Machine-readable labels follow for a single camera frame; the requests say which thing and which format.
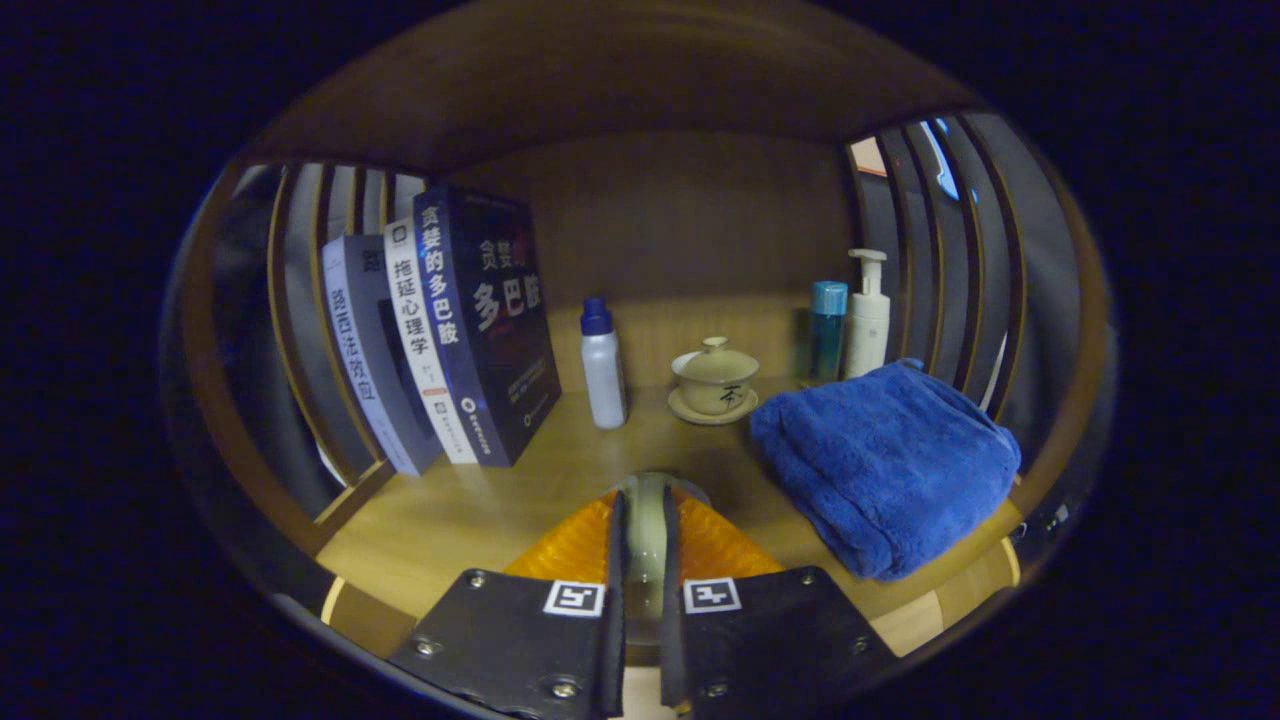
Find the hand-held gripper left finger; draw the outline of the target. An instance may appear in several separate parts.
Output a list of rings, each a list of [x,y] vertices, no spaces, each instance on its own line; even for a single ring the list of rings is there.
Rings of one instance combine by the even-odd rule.
[[[614,491],[580,514],[599,529],[591,555],[602,580],[468,569],[390,653],[390,662],[511,717],[622,716],[628,503]]]

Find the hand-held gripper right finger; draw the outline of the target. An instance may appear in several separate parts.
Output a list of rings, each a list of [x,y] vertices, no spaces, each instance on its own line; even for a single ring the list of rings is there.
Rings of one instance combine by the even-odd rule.
[[[660,702],[684,716],[831,716],[897,659],[829,574],[678,577],[681,520],[663,495]]]

